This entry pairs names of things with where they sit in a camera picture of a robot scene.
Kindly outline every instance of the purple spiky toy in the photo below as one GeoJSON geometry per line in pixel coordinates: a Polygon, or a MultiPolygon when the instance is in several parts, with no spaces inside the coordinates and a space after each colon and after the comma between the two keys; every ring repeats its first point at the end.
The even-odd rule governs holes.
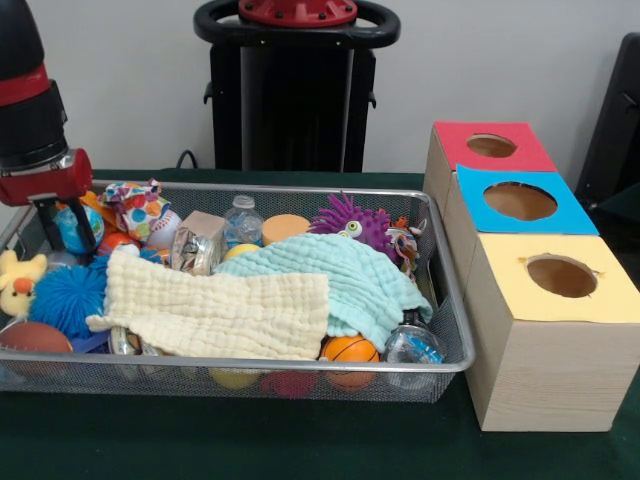
{"type": "Polygon", "coordinates": [[[335,195],[329,195],[329,203],[333,208],[320,208],[320,215],[313,217],[311,233],[338,233],[345,237],[369,245],[382,252],[392,262],[396,262],[398,254],[393,248],[392,238],[387,235],[391,218],[384,210],[362,210],[353,204],[353,197],[342,193],[341,201],[335,195]]]}

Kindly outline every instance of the yellow ball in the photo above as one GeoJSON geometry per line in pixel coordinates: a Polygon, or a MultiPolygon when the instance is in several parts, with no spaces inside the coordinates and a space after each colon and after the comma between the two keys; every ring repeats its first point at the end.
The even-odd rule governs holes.
{"type": "Polygon", "coordinates": [[[260,247],[254,245],[253,243],[241,243],[240,245],[236,245],[231,250],[229,250],[222,261],[226,262],[227,260],[230,260],[237,255],[247,252],[255,252],[256,250],[260,250],[260,247]]]}
{"type": "Polygon", "coordinates": [[[259,373],[236,373],[222,368],[210,368],[209,375],[216,383],[229,390],[240,390],[247,388],[256,383],[259,373]]]}

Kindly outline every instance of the white wall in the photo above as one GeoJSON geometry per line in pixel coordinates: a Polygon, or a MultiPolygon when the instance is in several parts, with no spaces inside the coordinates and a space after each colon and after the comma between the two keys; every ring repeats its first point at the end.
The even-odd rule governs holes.
{"type": "MultiPolygon", "coordinates": [[[[213,165],[204,0],[30,0],[70,142],[95,166],[156,168],[192,148],[213,165]]],[[[637,0],[380,0],[403,21],[379,50],[365,169],[423,172],[436,119],[528,121],[579,175],[637,0]]]]}

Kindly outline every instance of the bottle cap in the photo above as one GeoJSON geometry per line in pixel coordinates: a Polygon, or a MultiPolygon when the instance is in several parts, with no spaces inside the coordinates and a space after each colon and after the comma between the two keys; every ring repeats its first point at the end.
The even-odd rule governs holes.
{"type": "Polygon", "coordinates": [[[233,197],[233,206],[236,208],[255,208],[256,202],[246,195],[236,195],[233,197]]]}

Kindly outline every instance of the brown football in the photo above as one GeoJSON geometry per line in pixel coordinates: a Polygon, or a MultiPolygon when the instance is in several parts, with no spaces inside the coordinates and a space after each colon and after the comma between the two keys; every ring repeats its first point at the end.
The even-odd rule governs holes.
{"type": "Polygon", "coordinates": [[[16,323],[0,331],[0,348],[23,352],[71,353],[69,339],[44,323],[16,323]]]}

